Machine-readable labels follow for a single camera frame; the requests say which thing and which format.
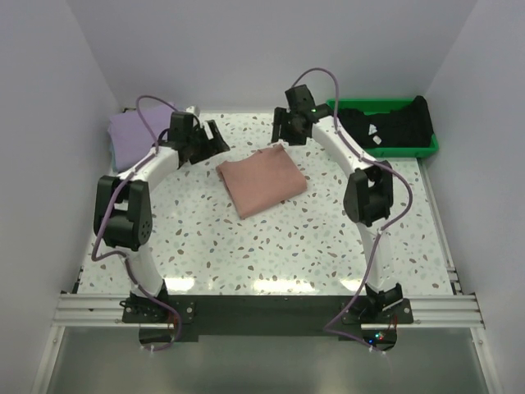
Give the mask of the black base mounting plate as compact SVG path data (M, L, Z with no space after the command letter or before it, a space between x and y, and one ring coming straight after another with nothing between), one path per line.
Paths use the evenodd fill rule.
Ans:
M321 337L330 330L371 345L395 344L395 328L414 321L411 304L376 309L361 295L136 295L121 301L122 322L139 325L142 344L196 342L203 336Z

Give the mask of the aluminium frame rail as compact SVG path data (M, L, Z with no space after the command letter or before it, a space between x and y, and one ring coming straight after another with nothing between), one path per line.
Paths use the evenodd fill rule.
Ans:
M59 296L53 323L63 327L122 325L123 295L64 294ZM484 328L474 295L411 295L415 328Z

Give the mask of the folded purple t shirt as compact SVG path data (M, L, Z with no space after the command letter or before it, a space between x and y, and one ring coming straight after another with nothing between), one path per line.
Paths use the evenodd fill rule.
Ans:
M173 109L165 104L141 110L155 139L169 127L172 112ZM136 111L112 116L107 132L116 152L118 172L133 167L153 146L153 138Z

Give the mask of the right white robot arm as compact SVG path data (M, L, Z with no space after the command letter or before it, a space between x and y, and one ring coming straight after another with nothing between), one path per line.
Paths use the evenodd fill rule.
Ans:
M385 322L403 299L385 229L394 202L391 166L387 161L377 162L342 127L335 126L335 111L326 104L315 104L306 85L287 89L285 96L288 107L274 110L272 141L305 145L308 139L315 140L347 176L344 211L358 228L367 259L362 284L356 290L365 295L347 310Z

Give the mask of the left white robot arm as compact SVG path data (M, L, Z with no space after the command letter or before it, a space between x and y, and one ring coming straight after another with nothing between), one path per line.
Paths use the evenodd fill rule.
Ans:
M153 232L150 194L185 163L200 163L229 150L214 120L202 121L193 112L173 112L168 128L153 137L152 148L136 164L98 180L91 259L121 259L131 282L130 293L144 298L140 310L152 322L168 316L170 302L161 296L165 282L148 246Z

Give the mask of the pink printed t shirt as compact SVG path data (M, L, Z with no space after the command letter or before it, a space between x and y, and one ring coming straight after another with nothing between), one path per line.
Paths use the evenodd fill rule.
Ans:
M242 219L300 195L308 188L306 177L280 144L259 149L236 162L225 161L217 166L217 175Z

